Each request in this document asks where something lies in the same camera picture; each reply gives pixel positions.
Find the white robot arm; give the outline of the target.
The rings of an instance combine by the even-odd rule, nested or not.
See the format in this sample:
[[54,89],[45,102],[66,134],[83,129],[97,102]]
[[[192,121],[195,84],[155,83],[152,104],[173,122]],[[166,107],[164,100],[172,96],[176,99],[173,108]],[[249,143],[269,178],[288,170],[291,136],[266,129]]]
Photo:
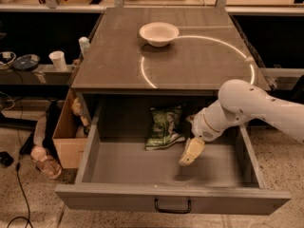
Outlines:
[[263,89],[242,80],[225,82],[218,99],[195,115],[189,116],[194,137],[188,139],[180,157],[181,166],[190,165],[205,144],[222,135],[229,127],[259,119],[304,142],[304,105],[270,96]]

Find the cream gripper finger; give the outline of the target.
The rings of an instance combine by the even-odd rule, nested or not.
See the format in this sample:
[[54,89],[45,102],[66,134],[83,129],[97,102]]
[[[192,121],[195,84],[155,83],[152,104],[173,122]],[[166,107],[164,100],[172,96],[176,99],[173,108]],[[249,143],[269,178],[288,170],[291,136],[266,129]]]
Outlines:
[[204,150],[205,142],[200,138],[188,139],[183,153],[181,154],[179,164],[181,166],[190,165]]

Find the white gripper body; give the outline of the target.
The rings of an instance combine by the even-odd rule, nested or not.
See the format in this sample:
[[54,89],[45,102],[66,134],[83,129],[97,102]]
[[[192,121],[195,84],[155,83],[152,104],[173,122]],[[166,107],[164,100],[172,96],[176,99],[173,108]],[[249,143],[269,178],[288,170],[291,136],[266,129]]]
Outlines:
[[197,114],[189,115],[186,121],[191,124],[191,131],[196,138],[205,142],[212,142],[221,136],[222,132],[215,129],[207,122],[207,109],[204,108]]

